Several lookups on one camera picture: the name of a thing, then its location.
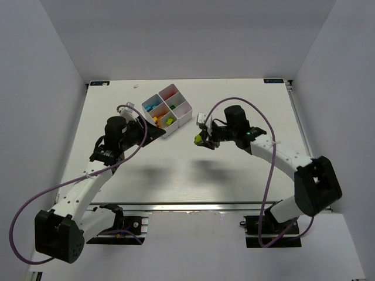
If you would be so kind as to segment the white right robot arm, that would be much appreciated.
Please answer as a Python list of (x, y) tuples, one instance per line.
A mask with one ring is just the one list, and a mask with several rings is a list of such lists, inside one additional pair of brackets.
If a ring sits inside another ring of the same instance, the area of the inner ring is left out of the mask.
[(248, 154), (259, 157), (284, 172), (294, 182), (294, 195), (268, 207), (266, 217), (281, 224), (301, 215), (314, 217), (342, 198), (342, 190), (331, 161), (301, 155), (277, 144), (267, 132), (251, 126), (241, 106), (224, 110), (226, 121), (218, 126), (204, 113), (199, 113), (196, 124), (202, 130), (195, 145), (214, 150), (222, 142), (233, 141)]

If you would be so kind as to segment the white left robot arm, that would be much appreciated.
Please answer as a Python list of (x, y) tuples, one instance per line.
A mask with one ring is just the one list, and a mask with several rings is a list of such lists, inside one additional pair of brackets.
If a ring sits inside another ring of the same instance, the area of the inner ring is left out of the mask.
[(139, 116), (107, 119), (104, 135), (94, 146), (82, 179), (49, 211), (35, 217), (35, 248), (38, 253), (73, 263), (84, 244), (102, 232), (125, 232), (123, 209), (116, 204), (102, 204), (87, 215), (87, 207), (102, 186), (126, 160), (125, 151), (144, 147), (165, 134)]

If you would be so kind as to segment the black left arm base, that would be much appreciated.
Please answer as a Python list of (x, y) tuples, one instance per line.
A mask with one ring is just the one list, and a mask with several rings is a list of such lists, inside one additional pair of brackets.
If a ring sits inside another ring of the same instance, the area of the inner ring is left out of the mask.
[(127, 213), (115, 204), (102, 204), (93, 212), (109, 210), (115, 214), (111, 227), (103, 230), (86, 244), (93, 245), (142, 245), (148, 230), (148, 216), (140, 213)]

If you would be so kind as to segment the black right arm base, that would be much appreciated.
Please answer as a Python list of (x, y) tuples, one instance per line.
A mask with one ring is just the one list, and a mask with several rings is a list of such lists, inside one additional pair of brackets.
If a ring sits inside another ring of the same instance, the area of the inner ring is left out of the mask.
[[(293, 220), (274, 225), (268, 219), (263, 217), (261, 230), (263, 243), (268, 244), (273, 241), (291, 223), (292, 227), (282, 238), (272, 244), (271, 248), (301, 248), (301, 239), (298, 238), (299, 226), (298, 223)], [(258, 242), (258, 216), (244, 216), (243, 220), (239, 222), (239, 225), (245, 230), (246, 247), (248, 249), (261, 248)]]

